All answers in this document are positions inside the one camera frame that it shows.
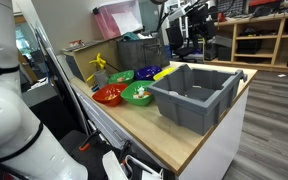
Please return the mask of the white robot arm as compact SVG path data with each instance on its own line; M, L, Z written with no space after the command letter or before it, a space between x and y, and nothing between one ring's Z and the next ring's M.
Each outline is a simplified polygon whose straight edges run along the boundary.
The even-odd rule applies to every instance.
M20 180L87 180L21 96L12 0L0 0L0 169Z

